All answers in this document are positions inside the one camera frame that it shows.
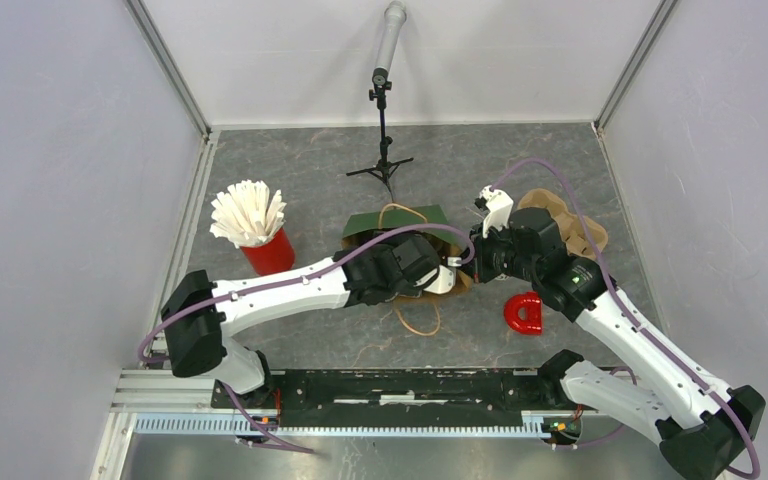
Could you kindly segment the green brown paper bag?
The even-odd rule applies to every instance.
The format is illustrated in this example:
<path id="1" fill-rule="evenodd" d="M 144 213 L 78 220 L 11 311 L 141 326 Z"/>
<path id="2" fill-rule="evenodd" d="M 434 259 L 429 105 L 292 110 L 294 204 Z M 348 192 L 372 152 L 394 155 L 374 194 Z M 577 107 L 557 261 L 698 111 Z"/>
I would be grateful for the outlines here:
<path id="1" fill-rule="evenodd" d="M 389 231 L 416 225 L 449 223 L 442 207 L 439 205 L 428 205 L 420 207 L 407 207 L 398 203 L 387 203 L 377 212 L 354 214 L 349 217 L 343 228 L 341 247 L 344 249 L 353 249 L 359 247 L 376 237 L 379 237 Z M 463 258 L 466 252 L 464 248 L 466 243 L 463 240 L 464 233 L 456 228 L 451 230 L 413 229 L 406 233 L 388 238 L 375 247 L 380 249 L 384 246 L 397 246 L 402 240 L 410 240 L 414 237 L 421 238 L 425 244 L 429 245 L 434 253 L 441 260 L 444 257 Z M 405 293 L 393 294 L 386 303 L 391 306 L 399 322 L 404 328 L 412 334 L 422 337 L 432 337 L 438 334 L 442 326 L 442 315 L 440 312 L 440 303 L 443 299 L 467 292 L 473 285 L 473 280 L 463 268 L 458 269 L 457 282 L 455 287 L 447 294 L 435 295 L 422 291 L 420 288 L 411 287 Z M 419 330 L 409 323 L 401 310 L 403 306 L 411 304 L 426 304 L 433 308 L 435 315 L 434 326 L 426 330 Z"/>

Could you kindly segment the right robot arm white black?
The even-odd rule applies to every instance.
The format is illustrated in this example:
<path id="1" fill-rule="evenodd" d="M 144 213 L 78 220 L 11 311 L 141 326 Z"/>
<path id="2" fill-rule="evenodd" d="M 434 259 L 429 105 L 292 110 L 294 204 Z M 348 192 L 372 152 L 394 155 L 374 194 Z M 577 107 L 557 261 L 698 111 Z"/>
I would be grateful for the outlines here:
<path id="1" fill-rule="evenodd" d="M 715 479 L 742 453 L 747 476 L 760 473 L 752 445 L 766 401 L 752 386 L 733 387 L 693 361 L 639 312 L 602 264 L 568 252 L 548 210 L 525 208 L 470 231 L 475 281 L 501 276 L 531 284 L 542 303 L 607 346 L 640 376 L 635 385 L 563 350 L 540 370 L 537 392 L 551 408 L 569 402 L 609 415 L 652 441 L 685 479 Z"/>

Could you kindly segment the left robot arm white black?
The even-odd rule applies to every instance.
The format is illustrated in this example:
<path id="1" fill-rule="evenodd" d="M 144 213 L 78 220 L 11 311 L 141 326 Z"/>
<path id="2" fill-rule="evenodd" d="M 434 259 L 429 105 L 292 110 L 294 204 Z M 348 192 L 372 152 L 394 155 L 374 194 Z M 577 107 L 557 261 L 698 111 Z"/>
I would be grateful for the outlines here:
<path id="1" fill-rule="evenodd" d="M 237 334 L 295 314 L 377 305 L 421 293 L 439 277 L 441 257 L 420 234 L 336 252 L 308 267 L 248 280 L 187 274 L 164 307 L 168 360 L 173 376 L 209 375 L 250 407 L 266 405 L 274 381 L 262 352 Z"/>

